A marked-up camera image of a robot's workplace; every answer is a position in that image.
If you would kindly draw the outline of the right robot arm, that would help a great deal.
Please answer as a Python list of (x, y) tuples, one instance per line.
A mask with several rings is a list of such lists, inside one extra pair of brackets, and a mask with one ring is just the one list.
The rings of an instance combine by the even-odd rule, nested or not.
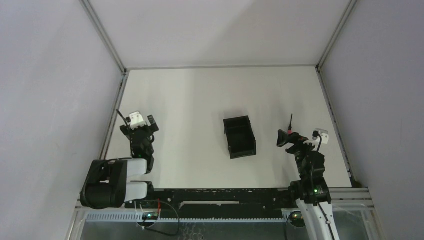
[(321, 147), (328, 144), (329, 133), (316, 128), (311, 138), (297, 132), (277, 132), (277, 147), (291, 145), (285, 151), (295, 158), (299, 180), (288, 188), (289, 203), (298, 208), (290, 213), (287, 223), (305, 227), (311, 240), (338, 240), (340, 235), (334, 219), (332, 197), (324, 178), (325, 156)]

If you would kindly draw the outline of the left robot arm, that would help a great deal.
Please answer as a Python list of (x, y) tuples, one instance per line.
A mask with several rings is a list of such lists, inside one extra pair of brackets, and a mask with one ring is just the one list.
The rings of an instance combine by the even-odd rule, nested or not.
[(120, 208), (124, 203), (137, 200), (149, 209), (157, 196), (145, 181), (130, 181), (134, 176), (152, 172), (155, 158), (154, 134), (159, 127), (152, 115), (143, 118), (140, 112), (130, 113), (120, 126), (130, 143), (130, 157), (93, 160), (80, 192), (80, 203), (94, 210)]

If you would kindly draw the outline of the red-handled screwdriver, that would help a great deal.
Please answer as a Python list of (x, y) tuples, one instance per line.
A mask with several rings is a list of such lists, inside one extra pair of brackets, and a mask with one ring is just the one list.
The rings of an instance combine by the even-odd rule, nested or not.
[(292, 128), (293, 128), (292, 122), (293, 122), (293, 114), (290, 115), (290, 122), (289, 122), (289, 126), (288, 126), (288, 129), (287, 129), (287, 133), (289, 135), (291, 135), (292, 132), (293, 132), (293, 130), (292, 130)]

